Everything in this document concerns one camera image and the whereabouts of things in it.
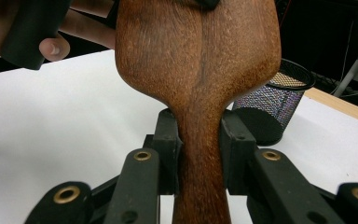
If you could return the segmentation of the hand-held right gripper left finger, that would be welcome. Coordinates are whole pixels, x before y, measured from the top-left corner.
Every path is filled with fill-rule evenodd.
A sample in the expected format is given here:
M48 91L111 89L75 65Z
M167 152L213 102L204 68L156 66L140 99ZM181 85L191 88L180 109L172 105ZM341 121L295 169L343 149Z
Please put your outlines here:
M159 224L160 197L178 190L182 147L173 113L158 113L156 130L124 161L103 224Z

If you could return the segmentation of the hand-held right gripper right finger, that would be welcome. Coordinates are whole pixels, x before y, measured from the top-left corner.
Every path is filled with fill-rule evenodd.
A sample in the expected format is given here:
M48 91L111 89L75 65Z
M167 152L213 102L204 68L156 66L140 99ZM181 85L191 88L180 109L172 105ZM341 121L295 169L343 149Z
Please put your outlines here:
M220 123L225 187L245 195L253 224L345 224L293 163L275 149L260 149L231 111Z

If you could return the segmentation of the black mesh pen holder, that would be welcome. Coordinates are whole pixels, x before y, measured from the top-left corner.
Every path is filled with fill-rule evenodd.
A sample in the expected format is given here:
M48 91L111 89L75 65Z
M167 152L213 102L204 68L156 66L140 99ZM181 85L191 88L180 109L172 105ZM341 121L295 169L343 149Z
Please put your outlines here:
M309 70L282 59L277 74L265 86L236 100L232 110L259 146L272 146L282 140L303 94L314 83L315 78Z

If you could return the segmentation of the brown wooden spatula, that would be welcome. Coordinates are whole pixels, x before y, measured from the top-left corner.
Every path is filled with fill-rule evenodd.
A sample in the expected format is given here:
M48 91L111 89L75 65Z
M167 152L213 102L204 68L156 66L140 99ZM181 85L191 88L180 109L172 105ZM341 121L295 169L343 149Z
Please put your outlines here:
M274 0L220 0L214 10L180 0L119 0L116 65L131 87L174 114L184 146L172 224L230 224L218 144L235 99L278 71Z

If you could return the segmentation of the light wooden table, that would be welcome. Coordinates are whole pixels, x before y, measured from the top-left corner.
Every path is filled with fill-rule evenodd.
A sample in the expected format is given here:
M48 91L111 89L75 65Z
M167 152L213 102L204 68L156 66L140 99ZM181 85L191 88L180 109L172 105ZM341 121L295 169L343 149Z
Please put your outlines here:
M336 96L330 95L326 92L311 88L305 91L305 95L310 99L331 107L341 113L344 113L352 118L358 119L358 106L348 103Z

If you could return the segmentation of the white-legged desk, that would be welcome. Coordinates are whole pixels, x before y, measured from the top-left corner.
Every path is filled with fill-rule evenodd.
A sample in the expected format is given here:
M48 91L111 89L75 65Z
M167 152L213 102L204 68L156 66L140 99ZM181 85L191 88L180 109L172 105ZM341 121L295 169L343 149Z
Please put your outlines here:
M340 97L342 93L345 91L345 89L348 87L350 82L355 78L357 73L358 73L358 57L356 58L355 62L351 66L346 76L340 81L336 90L333 92L333 95L336 97Z

